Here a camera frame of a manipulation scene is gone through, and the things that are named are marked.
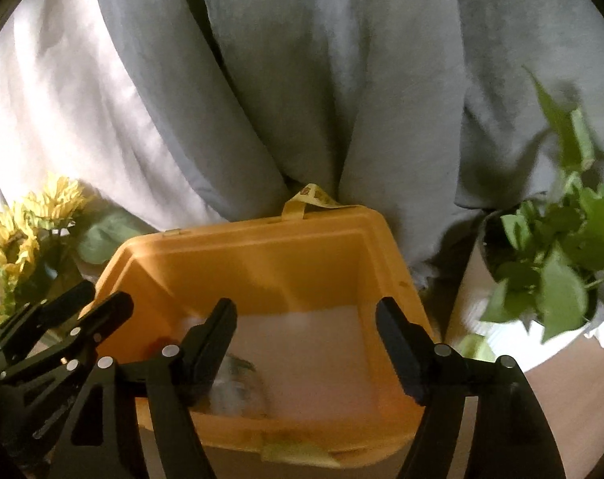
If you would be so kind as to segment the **green teal plush toy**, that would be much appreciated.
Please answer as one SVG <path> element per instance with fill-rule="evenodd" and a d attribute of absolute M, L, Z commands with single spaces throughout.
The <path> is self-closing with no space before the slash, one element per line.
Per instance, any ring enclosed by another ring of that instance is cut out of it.
<path fill-rule="evenodd" d="M 202 410 L 225 418 L 269 418 L 266 386 L 255 365 L 229 352 L 202 400 Z"/>

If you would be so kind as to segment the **yellow artificial sunflower bouquet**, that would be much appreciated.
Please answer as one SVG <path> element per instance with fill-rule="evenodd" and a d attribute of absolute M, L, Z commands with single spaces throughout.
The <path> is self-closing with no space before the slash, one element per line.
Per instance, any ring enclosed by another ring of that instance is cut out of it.
<path fill-rule="evenodd" d="M 120 245 L 155 230 L 79 180 L 61 176 L 0 206 L 0 325 L 29 303 L 56 299 Z"/>

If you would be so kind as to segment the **white ribbed plant pot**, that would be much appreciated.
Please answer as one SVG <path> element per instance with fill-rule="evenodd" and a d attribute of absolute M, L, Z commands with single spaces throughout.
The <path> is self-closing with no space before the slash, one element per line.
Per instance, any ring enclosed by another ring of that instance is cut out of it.
<path fill-rule="evenodd" d="M 498 311 L 496 322 L 481 319 L 489 309 L 492 296 L 498 295 L 500 299 L 505 296 L 505 288 L 495 281 L 488 263 L 489 252 L 500 256 L 512 250 L 503 232 L 501 215 L 500 211 L 492 212 L 480 223 L 455 298 L 445 342 L 467 358 L 493 361 L 500 356 L 511 356 L 527 372 L 558 355 L 586 328 L 560 333 L 544 342 L 544 327 L 534 317 L 510 319 Z"/>

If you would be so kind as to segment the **green leafy potted plant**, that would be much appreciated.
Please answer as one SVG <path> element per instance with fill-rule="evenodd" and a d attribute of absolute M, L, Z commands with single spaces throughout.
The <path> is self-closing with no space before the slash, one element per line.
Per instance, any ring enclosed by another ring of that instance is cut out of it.
<path fill-rule="evenodd" d="M 481 319 L 496 322 L 498 311 L 534 317 L 544 342 L 585 327 L 581 336 L 604 347 L 604 184 L 584 179 L 595 144 L 580 106 L 560 106 L 541 82 L 533 85 L 558 140 L 557 169 L 548 192 L 500 211 L 512 250 L 489 252 L 488 263 L 505 296 L 492 296 Z"/>

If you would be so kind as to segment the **orange plastic storage crate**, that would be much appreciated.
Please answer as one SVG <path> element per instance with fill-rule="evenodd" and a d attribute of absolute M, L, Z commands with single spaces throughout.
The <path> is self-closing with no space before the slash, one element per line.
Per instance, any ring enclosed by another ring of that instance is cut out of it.
<path fill-rule="evenodd" d="M 132 317 L 101 344 L 122 363 L 149 356 L 211 314 L 238 311 L 229 350 L 254 366 L 264 414 L 192 413 L 203 444 L 265 453 L 310 445 L 332 467 L 366 466 L 416 434 L 421 408 L 402 390 L 376 330 L 381 299 L 418 325 L 428 316 L 383 216 L 304 190 L 277 218 L 173 230 L 119 247 L 97 299 L 123 291 Z"/>

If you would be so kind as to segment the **white sheer curtain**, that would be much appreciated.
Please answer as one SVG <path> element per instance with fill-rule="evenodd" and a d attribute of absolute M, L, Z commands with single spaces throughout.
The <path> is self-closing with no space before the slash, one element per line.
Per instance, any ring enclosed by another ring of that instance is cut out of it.
<path fill-rule="evenodd" d="M 0 206 L 74 178 L 157 230 L 222 221 L 187 183 L 97 0 L 22 0 L 0 30 Z"/>

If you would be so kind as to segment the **grey curtain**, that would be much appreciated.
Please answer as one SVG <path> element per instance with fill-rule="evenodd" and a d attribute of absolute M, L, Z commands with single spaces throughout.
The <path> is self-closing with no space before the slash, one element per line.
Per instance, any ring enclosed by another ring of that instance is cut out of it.
<path fill-rule="evenodd" d="M 592 0 L 97 0 L 188 186 L 229 221 L 315 183 L 381 212 L 444 327 L 487 213 L 548 190 L 541 83 L 582 107 L 604 184 Z"/>

